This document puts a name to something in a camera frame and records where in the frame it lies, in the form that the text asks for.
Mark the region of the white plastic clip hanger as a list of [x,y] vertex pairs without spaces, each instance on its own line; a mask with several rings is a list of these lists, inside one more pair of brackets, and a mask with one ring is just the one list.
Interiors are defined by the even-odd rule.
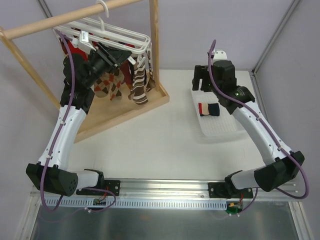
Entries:
[[132,54],[128,61],[133,65],[136,63],[134,57],[137,55],[150,52],[151,57],[152,42],[149,36],[107,24],[100,16],[97,20],[85,17],[71,21],[56,26],[53,30],[60,41],[65,39],[66,43],[69,41],[71,44],[73,37],[78,38],[80,31],[86,31],[89,33],[89,41],[96,49],[98,48],[97,43],[101,42],[109,48],[131,51]]

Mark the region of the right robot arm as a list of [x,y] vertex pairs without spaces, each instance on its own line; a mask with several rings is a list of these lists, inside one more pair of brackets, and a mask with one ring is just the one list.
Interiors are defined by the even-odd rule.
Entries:
[[246,130],[264,162],[261,167],[238,170],[224,181],[211,184],[209,192],[215,198],[238,198],[252,188],[279,190],[302,171],[304,155],[288,147],[271,128],[250,90],[237,84],[235,66],[230,60],[196,65],[192,90],[213,93],[218,104]]

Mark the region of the red white striped sock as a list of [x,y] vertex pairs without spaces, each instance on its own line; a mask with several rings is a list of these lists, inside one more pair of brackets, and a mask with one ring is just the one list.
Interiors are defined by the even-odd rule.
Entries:
[[209,116],[210,115],[208,103],[199,102],[198,109],[199,109],[200,116]]

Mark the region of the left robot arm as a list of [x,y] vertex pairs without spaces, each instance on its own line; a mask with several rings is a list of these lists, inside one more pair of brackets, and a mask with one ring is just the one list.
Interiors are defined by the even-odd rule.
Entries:
[[109,48],[98,42],[87,59],[78,53],[69,53],[64,58],[64,88],[56,125],[37,163],[26,167],[27,176],[42,193],[69,197],[83,188],[88,188],[94,195],[105,190],[101,171],[85,169],[70,172],[69,158],[78,130],[95,96],[92,86],[104,74],[118,70],[131,54],[129,50]]

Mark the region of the dark navy sock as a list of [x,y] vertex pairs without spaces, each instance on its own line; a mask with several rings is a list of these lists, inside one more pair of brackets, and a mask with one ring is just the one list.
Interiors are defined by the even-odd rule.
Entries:
[[218,103],[208,104],[208,112],[210,116],[219,117],[220,116],[220,107]]

